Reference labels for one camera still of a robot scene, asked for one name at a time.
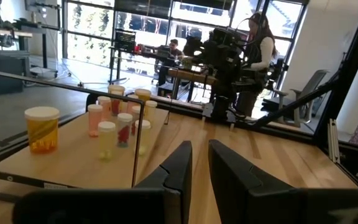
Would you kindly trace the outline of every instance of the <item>pill bottle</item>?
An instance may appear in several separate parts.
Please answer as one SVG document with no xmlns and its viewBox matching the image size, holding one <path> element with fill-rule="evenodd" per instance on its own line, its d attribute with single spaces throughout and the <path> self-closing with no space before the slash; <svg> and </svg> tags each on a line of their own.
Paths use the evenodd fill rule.
<svg viewBox="0 0 358 224">
<path fill-rule="evenodd" d="M 125 87 L 120 86 L 120 85 L 109 85 L 108 87 L 109 93 L 113 93 L 114 91 L 118 91 L 120 92 L 121 96 L 124 96 L 124 92 L 125 92 Z"/>
<path fill-rule="evenodd" d="M 117 145 L 121 148 L 129 146 L 129 134 L 132 124 L 132 115 L 120 113 L 117 117 Z"/>
<path fill-rule="evenodd" d="M 139 120 L 135 122 L 136 130 L 139 129 Z M 139 144 L 139 156 L 143 156 L 149 150 L 149 142 L 150 142 L 150 129 L 151 124 L 147 120 L 143 120 L 142 122 L 142 130 L 140 133 L 140 144 Z"/>
<path fill-rule="evenodd" d="M 98 125 L 102 121 L 102 111 L 101 105 L 88 106 L 88 133 L 91 137 L 98 137 Z"/>
<path fill-rule="evenodd" d="M 146 102 L 147 100 L 150 100 L 150 97 L 152 96 L 152 92 L 150 90 L 145 90 L 145 89 L 136 89 L 135 95 L 137 95 L 140 100 Z"/>
<path fill-rule="evenodd" d="M 102 121 L 98 124 L 99 158 L 110 160 L 116 147 L 116 124 Z"/>
<path fill-rule="evenodd" d="M 135 122 L 139 119 L 140 117 L 140 106 L 133 106 L 132 107 L 132 125 L 131 125 L 131 135 L 135 136 L 137 134 L 136 132 L 136 126 L 135 126 Z"/>
<path fill-rule="evenodd" d="M 59 114 L 58 109 L 49 106 L 24 111 L 31 152 L 43 154 L 57 149 Z"/>
<path fill-rule="evenodd" d="M 137 95 L 129 95 L 128 97 L 132 98 L 132 99 L 139 99 L 139 97 Z M 137 105 L 139 105 L 139 104 L 135 103 L 135 102 L 128 101 L 127 102 L 127 111 L 126 111 L 126 113 L 132 113 L 132 107 L 137 106 Z"/>
<path fill-rule="evenodd" d="M 99 105 L 103 107 L 102 121 L 109 121 L 111 118 L 111 99 L 107 96 L 98 97 Z"/>
<path fill-rule="evenodd" d="M 157 102 L 156 101 L 146 101 L 146 107 L 144 111 L 144 116 L 147 121 L 150 121 L 150 123 L 153 125 L 154 117 L 155 117 L 155 109 L 157 108 Z"/>
<path fill-rule="evenodd" d="M 112 91 L 111 94 L 121 96 L 120 91 Z M 111 98 L 111 113 L 113 116 L 117 116 L 120 113 L 119 111 L 120 111 L 121 103 L 122 102 L 120 99 Z"/>
</svg>

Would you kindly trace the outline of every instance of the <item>headphones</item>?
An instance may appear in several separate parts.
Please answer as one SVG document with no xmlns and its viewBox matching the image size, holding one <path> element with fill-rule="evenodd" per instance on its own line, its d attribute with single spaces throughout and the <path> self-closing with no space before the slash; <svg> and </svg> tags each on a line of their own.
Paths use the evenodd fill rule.
<svg viewBox="0 0 358 224">
<path fill-rule="evenodd" d="M 260 13 L 260 12 L 256 12 L 254 15 L 252 15 L 251 17 L 250 17 L 250 20 L 252 20 L 252 21 L 254 21 L 255 23 L 257 23 L 257 24 L 259 24 L 259 22 L 260 21 L 262 21 L 262 28 L 265 28 L 266 27 L 266 16 L 262 16 L 262 13 Z"/>
</svg>

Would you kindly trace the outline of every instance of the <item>woman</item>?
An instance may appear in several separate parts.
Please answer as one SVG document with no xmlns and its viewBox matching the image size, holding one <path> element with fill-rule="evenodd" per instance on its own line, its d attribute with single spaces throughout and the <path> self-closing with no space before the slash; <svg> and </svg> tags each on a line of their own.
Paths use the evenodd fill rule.
<svg viewBox="0 0 358 224">
<path fill-rule="evenodd" d="M 243 70 L 247 70 L 245 74 L 253 76 L 257 80 L 257 85 L 252 91 L 240 93 L 236 105 L 238 112 L 249 117 L 252 116 L 252 109 L 258 95 L 264 89 L 270 61 L 278 53 L 269 21 L 265 16 L 262 19 L 261 17 L 261 13 L 257 12 L 249 19 L 249 44 L 244 51 L 247 61 L 242 66 Z"/>
</svg>

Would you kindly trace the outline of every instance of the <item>office chair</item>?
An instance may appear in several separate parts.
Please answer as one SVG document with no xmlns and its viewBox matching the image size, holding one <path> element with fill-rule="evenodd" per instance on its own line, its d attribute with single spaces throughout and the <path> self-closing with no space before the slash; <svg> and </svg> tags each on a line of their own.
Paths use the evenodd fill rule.
<svg viewBox="0 0 358 224">
<path fill-rule="evenodd" d="M 264 102 L 262 103 L 263 108 L 262 111 L 269 111 L 274 112 L 276 110 L 279 110 L 286 105 L 289 105 L 290 103 L 298 100 L 302 96 L 305 96 L 312 91 L 314 91 L 318 85 L 320 84 L 321 80 L 325 77 L 326 74 L 328 74 L 329 70 L 317 70 L 314 75 L 310 78 L 309 82 L 305 85 L 302 91 L 291 89 L 296 94 L 295 100 L 291 100 L 288 98 L 285 98 L 285 96 L 288 95 L 288 93 L 279 91 L 279 90 L 273 90 L 274 93 L 278 94 L 278 97 L 272 98 L 272 99 L 264 99 Z M 293 116 L 289 116 L 291 119 L 293 119 L 293 122 L 285 122 L 284 117 L 281 117 L 278 122 L 283 124 L 289 124 L 292 126 L 300 127 L 301 123 L 309 123 L 311 121 L 311 112 L 313 109 L 313 102 L 314 100 L 310 101 L 304 106 L 301 106 L 293 111 Z"/>
</svg>

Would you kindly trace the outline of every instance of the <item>white bottle cap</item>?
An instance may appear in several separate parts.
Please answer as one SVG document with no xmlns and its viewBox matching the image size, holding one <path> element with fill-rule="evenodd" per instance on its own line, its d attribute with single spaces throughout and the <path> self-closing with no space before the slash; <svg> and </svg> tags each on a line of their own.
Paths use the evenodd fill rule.
<svg viewBox="0 0 358 224">
<path fill-rule="evenodd" d="M 98 130 L 101 132 L 111 132 L 116 130 L 116 124 L 110 121 L 102 121 L 98 124 Z"/>
<path fill-rule="evenodd" d="M 107 97 L 107 96 L 99 96 L 98 101 L 99 101 L 99 103 L 106 103 L 106 102 L 110 103 L 111 102 L 110 97 Z"/>
<path fill-rule="evenodd" d="M 132 107 L 132 112 L 140 114 L 140 106 L 133 106 Z"/>
<path fill-rule="evenodd" d="M 116 90 L 114 90 L 114 91 L 112 91 L 112 92 L 110 92 L 111 94 L 113 94 L 113 95 L 119 95 L 119 96 L 122 96 L 122 94 L 123 94 L 123 92 L 121 92 L 121 91 L 116 91 Z"/>
<path fill-rule="evenodd" d="M 157 107 L 157 102 L 156 102 L 156 101 L 152 101 L 152 100 L 147 100 L 147 101 L 146 101 L 146 106 L 149 106 L 149 107 Z"/>
<path fill-rule="evenodd" d="M 132 99 L 139 99 L 139 97 L 137 95 L 128 95 L 129 98 L 132 98 Z"/>
<path fill-rule="evenodd" d="M 109 85 L 108 90 L 109 90 L 110 93 L 113 92 L 113 91 L 124 92 L 125 87 L 120 86 L 120 85 Z"/>
<path fill-rule="evenodd" d="M 101 105 L 89 105 L 88 111 L 89 112 L 101 112 L 103 110 L 103 107 Z"/>
<path fill-rule="evenodd" d="M 130 122 L 133 119 L 132 115 L 129 113 L 118 114 L 117 118 L 118 118 L 118 120 L 123 121 L 123 122 Z"/>
<path fill-rule="evenodd" d="M 145 90 L 145 89 L 136 89 L 135 93 L 140 94 L 140 95 L 151 95 L 152 94 L 152 92 L 150 90 Z"/>
<path fill-rule="evenodd" d="M 50 121 L 59 118 L 59 110 L 50 106 L 37 106 L 24 111 L 25 118 L 32 121 Z"/>
<path fill-rule="evenodd" d="M 135 121 L 135 127 L 139 127 L 139 120 Z M 152 125 L 150 124 L 150 121 L 143 120 L 142 122 L 142 130 L 143 129 L 150 129 L 152 128 Z"/>
</svg>

